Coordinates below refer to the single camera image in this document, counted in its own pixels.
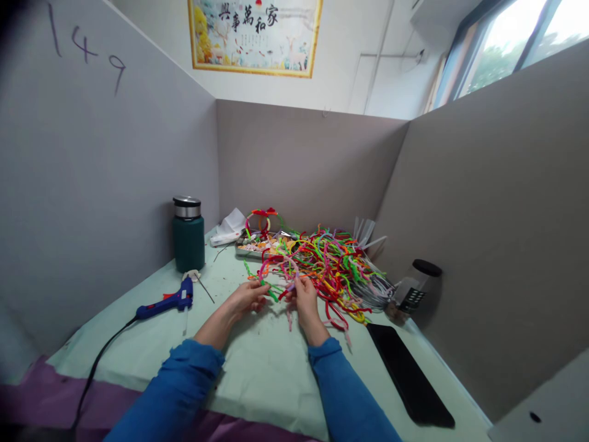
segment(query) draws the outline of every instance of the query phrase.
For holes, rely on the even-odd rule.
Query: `person's left hand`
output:
[[[265,294],[270,286],[260,285],[259,281],[248,281],[241,284],[235,292],[227,298],[225,303],[232,310],[235,319],[239,320],[246,312],[260,312],[266,304]]]

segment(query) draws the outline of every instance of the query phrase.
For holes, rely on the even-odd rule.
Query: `purple cloth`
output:
[[[72,425],[86,379],[62,376],[46,364],[46,360],[46,357],[39,358],[19,386],[0,385],[0,407],[6,423],[46,428],[69,428]],[[94,381],[84,400],[77,433],[79,440],[102,440],[140,395],[140,392],[108,382]],[[206,410],[198,413],[184,440],[314,441],[273,425]]]

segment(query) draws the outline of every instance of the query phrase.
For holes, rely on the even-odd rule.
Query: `window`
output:
[[[435,107],[589,37],[589,0],[483,0],[458,28]]]

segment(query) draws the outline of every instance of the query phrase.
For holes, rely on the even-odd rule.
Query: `light green tablecloth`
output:
[[[233,245],[213,262],[219,250],[206,247],[206,266],[202,270],[202,281],[215,304],[200,284],[194,285],[187,338],[192,337],[209,315],[246,280],[243,261],[235,257]],[[249,262],[253,272],[261,266],[261,263]],[[88,321],[48,363],[54,365],[59,374],[86,378],[102,346],[133,317],[137,307],[160,301],[163,293],[176,292],[181,277],[174,262],[170,262]],[[225,351],[226,362],[217,389],[211,391],[206,407],[326,441],[328,431],[317,383],[307,360],[307,344],[297,325],[296,312],[293,313],[293,331],[288,331],[285,309],[284,303],[275,304],[269,300],[261,314],[252,313],[235,327]],[[324,310],[319,310],[323,317]],[[382,313],[369,317],[376,324],[391,325]],[[351,318],[348,322],[351,349],[343,333],[334,329],[330,333],[339,340],[352,367],[405,442],[489,441],[488,423],[480,410],[418,330],[397,328],[456,420],[454,430],[419,427],[413,423],[366,327]],[[185,339],[183,328],[183,314],[176,310],[135,323],[104,353],[95,379],[143,391],[167,359],[169,350]]]

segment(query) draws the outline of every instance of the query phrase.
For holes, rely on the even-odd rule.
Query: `water bottle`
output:
[[[176,269],[180,273],[204,267],[204,219],[201,202],[190,196],[175,196],[172,235]]]
[[[393,299],[385,309],[385,314],[396,325],[403,326],[411,314],[417,310],[423,297],[430,291],[432,282],[442,274],[435,264],[424,260],[414,260],[407,274],[395,284]]]

